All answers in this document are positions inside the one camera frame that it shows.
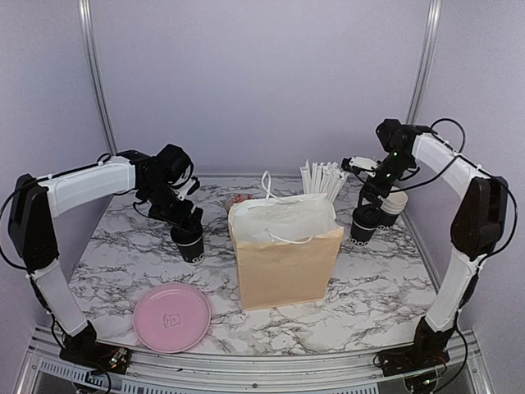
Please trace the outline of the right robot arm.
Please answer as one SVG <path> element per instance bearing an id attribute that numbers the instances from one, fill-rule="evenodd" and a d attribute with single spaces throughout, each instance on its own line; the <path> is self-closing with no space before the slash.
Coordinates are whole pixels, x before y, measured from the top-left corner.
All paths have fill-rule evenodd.
<path id="1" fill-rule="evenodd" d="M 371 235 L 393 198 L 423 221 L 423 239 L 437 239 L 450 260 L 443 267 L 433 303 L 420 319 L 406 360 L 422 368 L 448 341 L 459 312 L 472 295 L 485 262 L 501 252 L 508 208 L 516 208 L 507 181 L 494 176 L 455 149 L 429 126 L 385 119 L 376 135 L 382 160 L 353 156 L 345 169 L 362 183 L 352 227 Z"/>

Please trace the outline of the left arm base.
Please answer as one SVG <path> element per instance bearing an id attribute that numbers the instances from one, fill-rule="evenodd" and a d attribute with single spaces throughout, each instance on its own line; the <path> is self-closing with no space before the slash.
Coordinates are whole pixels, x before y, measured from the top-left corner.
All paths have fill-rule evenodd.
<path id="1" fill-rule="evenodd" d="M 98 341 L 96 330 L 90 321 L 77 335 L 65 334 L 62 346 L 62 360 L 93 368 L 98 373 L 112 372 L 124 375 L 129 366 L 130 350 Z"/>

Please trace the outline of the black paper coffee cup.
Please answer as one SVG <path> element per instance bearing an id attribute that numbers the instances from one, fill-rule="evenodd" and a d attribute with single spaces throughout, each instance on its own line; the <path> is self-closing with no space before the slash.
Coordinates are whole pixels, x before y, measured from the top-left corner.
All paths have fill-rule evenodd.
<path id="1" fill-rule="evenodd" d="M 176 246 L 186 263 L 200 263 L 204 259 L 204 244 L 201 236 L 194 241 L 176 242 Z"/>
<path id="2" fill-rule="evenodd" d="M 350 229 L 350 241 L 353 245 L 358 247 L 366 246 L 372 239 L 377 224 L 367 224 L 353 221 Z"/>

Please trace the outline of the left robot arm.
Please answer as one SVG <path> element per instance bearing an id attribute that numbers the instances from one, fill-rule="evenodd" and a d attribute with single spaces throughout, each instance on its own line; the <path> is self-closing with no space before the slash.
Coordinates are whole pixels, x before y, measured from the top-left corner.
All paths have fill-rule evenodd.
<path id="1" fill-rule="evenodd" d="M 71 350 L 84 364 L 103 359 L 103 346 L 71 293 L 59 262 L 54 219 L 92 201 L 133 191 L 149 204 L 148 217 L 171 225 L 183 240 L 202 235 L 203 210 L 188 198 L 200 186 L 194 164 L 178 146 L 166 145 L 149 156 L 127 150 L 94 164 L 58 174 L 20 176 L 2 205 L 10 212 L 7 232 L 43 306 L 68 336 Z"/>

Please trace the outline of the brown paper bag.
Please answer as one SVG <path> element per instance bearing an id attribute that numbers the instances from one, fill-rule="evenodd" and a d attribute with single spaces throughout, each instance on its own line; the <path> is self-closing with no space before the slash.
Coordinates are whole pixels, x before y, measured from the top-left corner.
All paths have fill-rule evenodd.
<path id="1" fill-rule="evenodd" d="M 233 204 L 228 227 L 244 310 L 270 309 L 323 298 L 344 228 L 325 194 L 278 197 L 264 172 L 261 199 Z"/>

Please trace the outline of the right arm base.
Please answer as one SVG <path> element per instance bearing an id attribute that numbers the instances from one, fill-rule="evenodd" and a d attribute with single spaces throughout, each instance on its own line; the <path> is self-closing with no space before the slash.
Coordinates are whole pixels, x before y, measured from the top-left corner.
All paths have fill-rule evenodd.
<path id="1" fill-rule="evenodd" d="M 425 318 L 421 318 L 411 345 L 381 350 L 372 362 L 385 377 L 445 365 L 450 360 L 446 346 L 453 334 L 454 326 L 435 332 Z"/>

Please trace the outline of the black coffee cup lid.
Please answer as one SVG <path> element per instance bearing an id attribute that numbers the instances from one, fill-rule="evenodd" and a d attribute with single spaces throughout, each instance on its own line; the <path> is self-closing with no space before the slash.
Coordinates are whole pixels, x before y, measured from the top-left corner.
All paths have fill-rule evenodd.
<path id="1" fill-rule="evenodd" d="M 376 228 L 381 223 L 381 210 L 372 204 L 358 206 L 353 211 L 353 223 L 362 228 Z"/>

